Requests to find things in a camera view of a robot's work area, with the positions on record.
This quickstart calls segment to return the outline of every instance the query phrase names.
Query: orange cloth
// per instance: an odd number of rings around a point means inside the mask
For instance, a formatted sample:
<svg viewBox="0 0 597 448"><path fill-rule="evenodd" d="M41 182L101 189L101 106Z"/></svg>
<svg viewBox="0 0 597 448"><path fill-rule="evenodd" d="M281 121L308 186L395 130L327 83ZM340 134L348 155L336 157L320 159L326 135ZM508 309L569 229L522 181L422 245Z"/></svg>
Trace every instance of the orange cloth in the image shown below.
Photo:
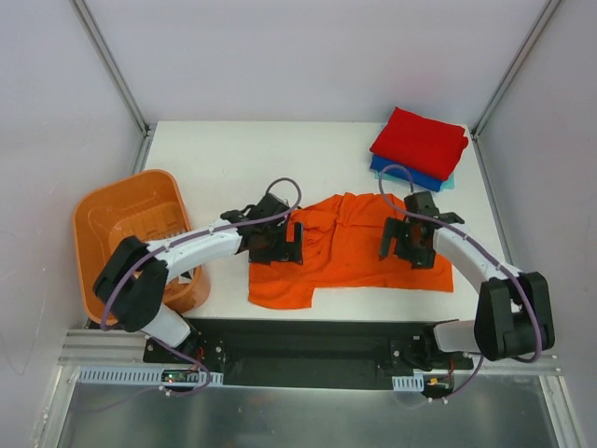
<svg viewBox="0 0 597 448"><path fill-rule="evenodd" d="M404 203L394 196L400 207ZM392 210L379 194L335 195L321 203L296 210L290 218L288 238L295 221L303 223L303 264L251 263L249 301L266 308L309 308L316 287L400 287L453 292L451 264L436 256L431 270L411 269L410 263L390 256L380 259L383 224Z"/></svg>

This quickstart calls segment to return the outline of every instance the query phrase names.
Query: gray wall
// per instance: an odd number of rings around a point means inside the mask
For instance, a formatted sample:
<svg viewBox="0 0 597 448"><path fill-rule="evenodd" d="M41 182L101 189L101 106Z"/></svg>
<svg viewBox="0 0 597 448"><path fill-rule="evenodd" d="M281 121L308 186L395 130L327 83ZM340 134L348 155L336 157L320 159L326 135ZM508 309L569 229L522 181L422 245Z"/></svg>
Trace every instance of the gray wall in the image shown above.
<svg viewBox="0 0 597 448"><path fill-rule="evenodd" d="M160 119L473 124L545 0L90 0Z"/></svg>
<svg viewBox="0 0 597 448"><path fill-rule="evenodd" d="M597 2L564 2L481 136L514 260L550 281L556 347L597 446Z"/></svg>
<svg viewBox="0 0 597 448"><path fill-rule="evenodd" d="M0 3L0 445L29 438L65 329L83 316L71 215L139 144L65 0Z"/></svg>

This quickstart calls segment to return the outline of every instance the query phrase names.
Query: robotic arm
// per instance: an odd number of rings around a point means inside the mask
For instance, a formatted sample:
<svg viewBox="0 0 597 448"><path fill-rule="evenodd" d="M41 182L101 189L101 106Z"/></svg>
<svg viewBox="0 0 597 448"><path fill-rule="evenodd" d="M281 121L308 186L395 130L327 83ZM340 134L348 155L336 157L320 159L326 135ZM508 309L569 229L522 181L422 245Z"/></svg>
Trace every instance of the robotic arm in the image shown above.
<svg viewBox="0 0 597 448"><path fill-rule="evenodd" d="M126 281L111 312L126 331L141 330L194 357L199 332L184 317L161 303L166 285L207 261L246 250L251 262L301 264L302 224L295 223L294 241L288 242L288 220L279 217L289 211L286 203L267 192L257 205L223 213L219 220L203 229L147 243L135 236L125 238L97 278L93 292L104 304L108 303L126 272L143 257L156 253Z"/></svg>
<svg viewBox="0 0 597 448"><path fill-rule="evenodd" d="M475 320L431 326L422 335L417 349L406 354L412 365L426 370L426 360L433 357L434 352L481 353L495 361L535 350L535 329L528 310L504 269L518 279L531 304L542 349L553 346L555 336L548 284L543 275L524 273L506 263L501 263L502 269L492 265L488 257L467 241L467 236L462 236L469 234L465 222L454 213L440 214L430 192L411 194L405 198L405 205L409 214L404 220L386 219L380 256L387 257L392 241L396 240L395 255L410 261L413 269L430 269L438 253L448 259L479 294ZM452 229L443 227L442 223ZM517 305L518 311L512 311L512 303Z"/></svg>
<svg viewBox="0 0 597 448"><path fill-rule="evenodd" d="M463 220L454 213L439 213L428 191L411 194L405 198L405 204L405 219L386 220L380 256L387 257L396 240L395 255L408 260L413 269L430 269L439 253L479 294L475 320L429 325L411 350L402 352L405 362L428 371L434 357L451 352L481 353L489 360L518 357L535 350L537 327L542 349L553 346L548 286L541 274L524 273L505 263L499 269L495 267L488 260L490 255L483 254L463 237L468 235ZM126 331L141 330L194 357L200 342L199 332L161 303L165 286L207 261L247 250L250 262L302 263L300 223L294 226L294 241L286 241L288 220L284 214L289 211L286 203L266 192L257 205L223 213L204 229L147 243L128 237L100 273L94 293L104 303L112 300L111 312ZM118 289L118 283L136 265L139 265L136 274ZM529 309L523 306L520 290L512 278L528 298L538 326L532 322ZM515 311L513 304L518 305Z"/></svg>

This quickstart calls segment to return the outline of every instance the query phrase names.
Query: orange plastic basket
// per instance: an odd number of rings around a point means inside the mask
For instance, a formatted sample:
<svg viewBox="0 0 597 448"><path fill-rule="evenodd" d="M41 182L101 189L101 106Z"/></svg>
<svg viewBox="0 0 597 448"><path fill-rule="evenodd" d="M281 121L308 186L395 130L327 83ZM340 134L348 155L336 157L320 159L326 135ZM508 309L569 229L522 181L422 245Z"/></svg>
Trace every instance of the orange plastic basket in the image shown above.
<svg viewBox="0 0 597 448"><path fill-rule="evenodd" d="M161 170L143 171L90 193L76 208L73 227L83 306L98 323L104 304L93 294L93 282L120 241L131 235L142 241L159 240L191 230L176 181ZM208 295L209 281L199 267L190 283L170 282L163 303L185 313L203 304ZM111 315L108 323L116 322Z"/></svg>

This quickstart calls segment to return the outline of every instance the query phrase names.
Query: blue cloth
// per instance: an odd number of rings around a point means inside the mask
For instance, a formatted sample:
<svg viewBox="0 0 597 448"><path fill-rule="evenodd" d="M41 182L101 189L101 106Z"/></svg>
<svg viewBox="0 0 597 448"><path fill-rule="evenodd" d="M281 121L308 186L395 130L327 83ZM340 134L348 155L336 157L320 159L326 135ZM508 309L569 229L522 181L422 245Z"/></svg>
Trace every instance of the blue cloth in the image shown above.
<svg viewBox="0 0 597 448"><path fill-rule="evenodd" d="M376 179L380 178L380 172L379 171L375 172L375 178ZM394 176L388 175L388 174L384 174L383 175L383 180L388 180L388 181L398 182L398 183L405 183L405 184L409 183L408 180L404 180L404 179L401 179L399 177L394 177ZM448 177L448 180L446 180L443 184L441 184L441 190L440 191L443 191L444 189L454 189L454 186L455 186L455 184L454 184L454 173L452 173L450 175L450 177Z"/></svg>
<svg viewBox="0 0 597 448"><path fill-rule="evenodd" d="M373 158L371 159L370 168L372 170L380 172L386 166L394 165L394 164L396 164L395 161L390 161L389 159L386 159L384 157L374 155ZM410 171L410 174L412 175L412 181L415 184L417 184L421 187L424 187L426 189L430 189L432 191L440 191L441 190L441 184L442 184L441 180L435 179L434 177L431 177L430 175L425 175L425 174L421 173L420 171L413 170L412 168L409 168L408 166L405 166L405 168L407 168ZM398 177L400 179L409 180L407 174L404 173L402 170L391 169L391 170L386 171L386 173L388 175L392 175L393 177Z"/></svg>

